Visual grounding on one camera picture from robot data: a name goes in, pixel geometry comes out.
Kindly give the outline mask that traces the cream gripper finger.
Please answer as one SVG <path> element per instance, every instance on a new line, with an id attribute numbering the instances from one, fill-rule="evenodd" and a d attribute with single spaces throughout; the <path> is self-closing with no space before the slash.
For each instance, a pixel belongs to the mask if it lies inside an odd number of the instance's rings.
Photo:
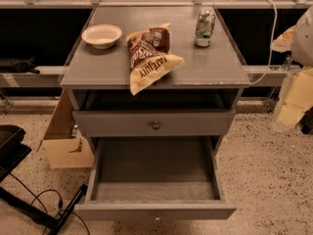
<path id="1" fill-rule="evenodd" d="M 295 25 L 285 30 L 272 43 L 271 49 L 275 52 L 284 53 L 292 50 L 293 36 L 295 32 Z"/>
<path id="2" fill-rule="evenodd" d="M 283 80 L 274 113 L 272 127 L 287 132 L 296 127 L 313 107 L 313 68 L 290 72 Z"/>

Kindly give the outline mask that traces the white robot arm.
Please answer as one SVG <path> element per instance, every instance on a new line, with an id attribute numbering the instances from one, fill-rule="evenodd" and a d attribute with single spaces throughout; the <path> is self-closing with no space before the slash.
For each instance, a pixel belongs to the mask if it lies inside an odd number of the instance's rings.
<path id="1" fill-rule="evenodd" d="M 278 132 L 296 127 L 313 107 L 313 6 L 270 45 L 273 51 L 291 52 L 291 59 L 303 65 L 284 79 L 272 127 Z"/>

